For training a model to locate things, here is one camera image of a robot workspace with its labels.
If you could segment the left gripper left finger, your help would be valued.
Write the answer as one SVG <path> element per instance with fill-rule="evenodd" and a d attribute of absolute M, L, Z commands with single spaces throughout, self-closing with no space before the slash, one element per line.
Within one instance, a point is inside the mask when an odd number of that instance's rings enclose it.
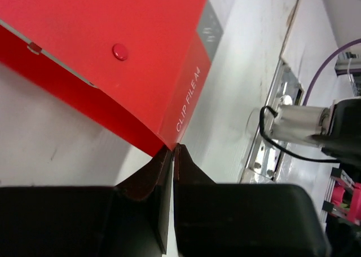
<path fill-rule="evenodd" d="M 115 186 L 1 188 L 2 256 L 162 256 L 172 152 Z"/>

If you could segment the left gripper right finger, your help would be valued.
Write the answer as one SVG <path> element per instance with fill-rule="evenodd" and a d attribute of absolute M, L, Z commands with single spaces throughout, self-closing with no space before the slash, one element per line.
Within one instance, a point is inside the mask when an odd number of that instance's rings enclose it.
<path fill-rule="evenodd" d="M 183 144 L 174 155 L 174 225 L 182 256 L 331 255 L 302 187 L 217 184 Z"/>

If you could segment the red clip file folder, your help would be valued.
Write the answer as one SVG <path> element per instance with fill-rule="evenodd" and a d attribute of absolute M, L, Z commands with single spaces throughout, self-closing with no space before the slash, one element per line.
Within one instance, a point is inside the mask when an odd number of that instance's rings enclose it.
<path fill-rule="evenodd" d="M 1 0 L 1 62 L 151 156 L 184 134 L 220 35 L 209 0 Z"/>

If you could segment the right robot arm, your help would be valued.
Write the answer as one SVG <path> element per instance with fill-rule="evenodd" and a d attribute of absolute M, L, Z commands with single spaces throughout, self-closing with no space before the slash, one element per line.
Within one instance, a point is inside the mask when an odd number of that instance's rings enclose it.
<path fill-rule="evenodd" d="M 360 168 L 360 97 L 335 100 L 326 107 L 281 104 L 259 112 L 259 133 L 281 152 L 303 161 L 344 163 Z M 318 147 L 330 159 L 301 156 L 280 141 Z"/>

